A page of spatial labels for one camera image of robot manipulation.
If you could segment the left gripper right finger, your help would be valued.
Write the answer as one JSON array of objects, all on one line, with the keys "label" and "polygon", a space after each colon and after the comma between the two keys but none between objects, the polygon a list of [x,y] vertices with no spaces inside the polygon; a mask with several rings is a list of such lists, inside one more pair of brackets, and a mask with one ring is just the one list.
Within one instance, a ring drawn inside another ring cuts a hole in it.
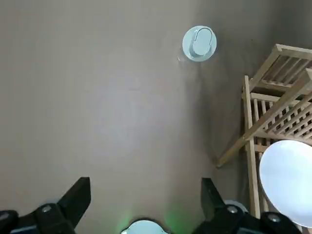
[{"label": "left gripper right finger", "polygon": [[201,179],[201,207],[205,215],[196,234],[299,234],[283,214],[264,212],[260,218],[234,204],[225,204],[211,178]]}]

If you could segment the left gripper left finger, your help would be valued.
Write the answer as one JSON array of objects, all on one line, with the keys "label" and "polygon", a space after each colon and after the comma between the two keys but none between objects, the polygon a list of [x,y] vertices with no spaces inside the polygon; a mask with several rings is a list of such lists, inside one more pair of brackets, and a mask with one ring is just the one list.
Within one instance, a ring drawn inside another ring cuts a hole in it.
[{"label": "left gripper left finger", "polygon": [[80,177],[58,202],[45,203],[20,216],[15,210],[0,212],[2,234],[74,234],[91,203],[91,181]]}]

